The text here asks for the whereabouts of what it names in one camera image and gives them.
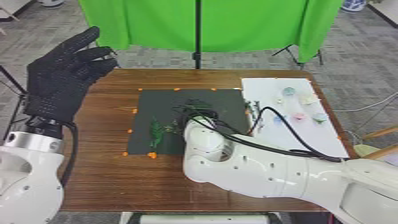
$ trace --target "black mat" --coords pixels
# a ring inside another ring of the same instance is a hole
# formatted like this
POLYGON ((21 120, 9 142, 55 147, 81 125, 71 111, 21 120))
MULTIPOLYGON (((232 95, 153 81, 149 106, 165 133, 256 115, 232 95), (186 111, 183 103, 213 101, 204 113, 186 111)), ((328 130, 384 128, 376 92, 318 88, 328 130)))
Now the black mat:
MULTIPOLYGON (((147 154, 151 149, 151 122, 156 118, 161 125, 169 125, 181 116, 172 110, 185 105, 188 100, 201 100, 211 105, 218 113, 218 119, 240 130, 248 130, 245 117, 245 102, 241 91, 224 90, 144 90, 138 99, 138 113, 133 119, 133 133, 128 141, 128 154, 147 154)), ((158 154, 183 154, 183 136, 165 133, 163 140, 156 147, 158 154)))

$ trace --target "small orange item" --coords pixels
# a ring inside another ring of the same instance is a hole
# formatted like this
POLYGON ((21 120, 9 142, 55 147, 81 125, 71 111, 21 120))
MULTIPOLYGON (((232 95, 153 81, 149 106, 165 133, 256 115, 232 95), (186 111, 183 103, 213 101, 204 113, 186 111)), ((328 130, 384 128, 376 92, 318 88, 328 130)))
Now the small orange item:
POLYGON ((147 156, 149 156, 151 159, 156 159, 156 157, 158 157, 156 152, 149 152, 149 153, 147 153, 147 156))

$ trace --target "wooden table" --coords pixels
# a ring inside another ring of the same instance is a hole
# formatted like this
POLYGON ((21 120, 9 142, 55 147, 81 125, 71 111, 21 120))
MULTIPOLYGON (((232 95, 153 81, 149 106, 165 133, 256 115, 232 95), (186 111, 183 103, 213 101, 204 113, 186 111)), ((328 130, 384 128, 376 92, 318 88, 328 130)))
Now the wooden table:
POLYGON ((307 78, 350 156, 355 155, 312 76, 304 71, 117 69, 101 79, 78 112, 80 152, 65 188, 65 211, 263 212, 320 211, 291 198, 256 199, 192 182, 183 156, 122 156, 138 88, 238 88, 243 77, 307 78))

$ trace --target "green screen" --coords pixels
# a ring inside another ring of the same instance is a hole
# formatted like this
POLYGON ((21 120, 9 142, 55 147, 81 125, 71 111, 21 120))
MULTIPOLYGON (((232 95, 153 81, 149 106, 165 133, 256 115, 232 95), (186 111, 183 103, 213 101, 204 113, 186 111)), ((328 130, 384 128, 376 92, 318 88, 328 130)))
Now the green screen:
MULTIPOLYGON (((202 52, 298 45, 316 55, 343 0, 202 0, 202 52)), ((99 45, 195 49, 195 0, 80 0, 99 45)))

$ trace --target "white paper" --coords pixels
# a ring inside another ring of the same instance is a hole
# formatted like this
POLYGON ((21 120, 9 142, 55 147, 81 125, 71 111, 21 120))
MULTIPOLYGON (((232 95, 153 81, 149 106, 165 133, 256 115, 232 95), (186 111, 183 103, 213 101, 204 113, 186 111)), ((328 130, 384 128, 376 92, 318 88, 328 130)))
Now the white paper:
MULTIPOLYGON (((245 78, 241 79, 241 84, 245 100, 250 101, 252 104, 254 101, 259 101, 261 108, 270 106, 279 113, 286 115, 286 120, 309 146, 328 156, 348 157, 330 120, 321 124, 312 120, 312 115, 316 113, 325 113, 320 101, 314 100, 314 103, 305 105, 300 100, 311 99, 311 97, 312 99, 318 98, 309 80, 302 78, 245 78), (295 88, 293 98, 282 96, 282 90, 286 87, 295 88), (302 113, 305 115, 305 119, 302 121, 295 120, 295 113, 302 113)), ((259 131, 257 125, 252 136, 286 149, 307 150, 296 141, 282 122, 275 122, 273 118, 275 114, 266 110, 263 113, 263 128, 259 131)))

